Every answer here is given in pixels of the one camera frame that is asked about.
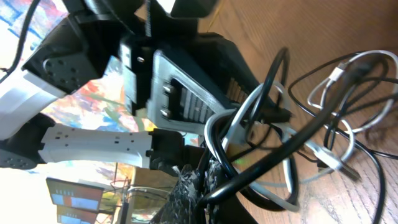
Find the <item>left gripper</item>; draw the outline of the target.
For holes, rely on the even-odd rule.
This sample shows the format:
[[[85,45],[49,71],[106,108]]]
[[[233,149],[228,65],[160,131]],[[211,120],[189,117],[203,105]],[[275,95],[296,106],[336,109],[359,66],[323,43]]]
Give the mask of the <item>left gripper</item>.
[[[119,58],[127,111],[146,109],[160,129],[201,134],[210,116],[239,106],[258,85],[237,46],[216,33],[126,36]]]

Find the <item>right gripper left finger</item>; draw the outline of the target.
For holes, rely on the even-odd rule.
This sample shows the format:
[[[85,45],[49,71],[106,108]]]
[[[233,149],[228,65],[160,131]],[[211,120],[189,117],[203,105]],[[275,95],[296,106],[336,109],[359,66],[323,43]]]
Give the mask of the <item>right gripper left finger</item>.
[[[194,224],[195,207],[200,198],[201,176],[197,169],[187,164],[180,171],[178,181],[166,203],[150,221],[151,224]]]

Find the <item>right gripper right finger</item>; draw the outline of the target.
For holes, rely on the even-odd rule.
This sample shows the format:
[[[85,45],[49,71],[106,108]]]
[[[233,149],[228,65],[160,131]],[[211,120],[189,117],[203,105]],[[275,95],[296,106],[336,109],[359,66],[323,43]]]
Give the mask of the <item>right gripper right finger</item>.
[[[205,192],[203,195],[215,190],[226,182],[228,177],[224,173],[218,161],[210,160],[205,177]],[[205,209],[209,213],[209,223],[215,224],[256,224],[257,221],[241,204],[237,196],[232,196],[219,204],[199,204],[198,213],[204,214]]]

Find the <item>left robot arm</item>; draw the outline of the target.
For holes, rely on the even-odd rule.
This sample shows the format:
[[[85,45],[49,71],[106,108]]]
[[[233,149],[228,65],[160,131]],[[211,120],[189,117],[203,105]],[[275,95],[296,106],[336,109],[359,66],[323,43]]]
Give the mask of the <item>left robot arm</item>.
[[[1,80],[1,167],[197,165],[203,151],[183,133],[203,134],[258,84],[232,41],[198,31],[215,6],[67,1],[67,17]]]

